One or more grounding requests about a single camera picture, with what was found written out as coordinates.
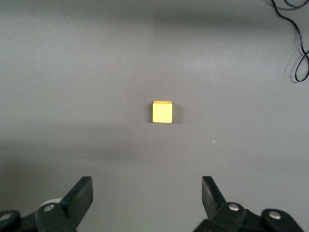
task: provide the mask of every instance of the gray table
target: gray table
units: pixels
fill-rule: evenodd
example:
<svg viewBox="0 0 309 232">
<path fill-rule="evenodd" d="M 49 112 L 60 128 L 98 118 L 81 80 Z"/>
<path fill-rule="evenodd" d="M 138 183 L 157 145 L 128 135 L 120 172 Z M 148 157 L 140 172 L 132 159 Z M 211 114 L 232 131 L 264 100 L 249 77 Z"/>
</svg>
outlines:
<svg viewBox="0 0 309 232">
<path fill-rule="evenodd" d="M 297 37 L 269 4 L 1 1 L 0 209 L 27 215 L 91 175 L 80 232 L 190 232 L 211 175 L 309 231 L 309 81 L 290 82 Z M 308 7 L 284 14 L 308 49 Z M 172 124 L 151 123 L 153 101 Z"/>
</svg>

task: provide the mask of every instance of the wire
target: wire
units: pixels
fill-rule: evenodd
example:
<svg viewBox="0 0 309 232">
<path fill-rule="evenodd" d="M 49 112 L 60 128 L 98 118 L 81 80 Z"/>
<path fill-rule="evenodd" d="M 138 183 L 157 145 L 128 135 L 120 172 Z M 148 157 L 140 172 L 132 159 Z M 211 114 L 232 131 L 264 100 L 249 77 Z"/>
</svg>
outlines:
<svg viewBox="0 0 309 232">
<path fill-rule="evenodd" d="M 301 51 L 302 51 L 302 58 L 300 59 L 298 65 L 297 65 L 297 67 L 296 67 L 296 70 L 295 70 L 295 80 L 296 80 L 296 82 L 303 82 L 303 81 L 306 80 L 307 77 L 309 76 L 309 57 L 308 57 L 309 51 L 305 51 L 305 49 L 304 49 L 304 47 L 303 47 L 303 38 L 302 38 L 300 29 L 299 29 L 299 27 L 297 26 L 297 24 L 296 24 L 293 20 L 291 20 L 290 18 L 281 15 L 281 13 L 278 11 L 278 7 L 277 7 L 275 1 L 274 1 L 274 0 L 271 0 L 271 2 L 272 2 L 273 6 L 274 6 L 274 8 L 275 8 L 276 14 L 277 14 L 280 18 L 283 18 L 283 19 L 289 21 L 290 23 L 292 23 L 293 26 L 294 26 L 294 28 L 296 29 L 296 32 L 297 32 L 298 37 L 299 37 L 300 49 L 301 49 Z M 284 0 L 284 2 L 285 2 L 288 6 L 290 6 L 290 7 L 292 7 L 292 8 L 299 9 L 299 8 L 305 6 L 305 5 L 309 2 L 309 0 L 306 0 L 306 1 L 305 1 L 303 4 L 301 4 L 301 5 L 294 5 L 294 4 L 291 4 L 288 0 Z M 302 63 L 304 60 L 305 60 L 305 61 L 307 62 L 307 64 L 308 64 L 308 71 L 307 71 L 307 74 L 306 74 L 302 79 L 299 79 L 298 76 L 297 76 L 297 71 L 298 71 L 299 66 L 301 65 L 301 63 Z"/>
</svg>

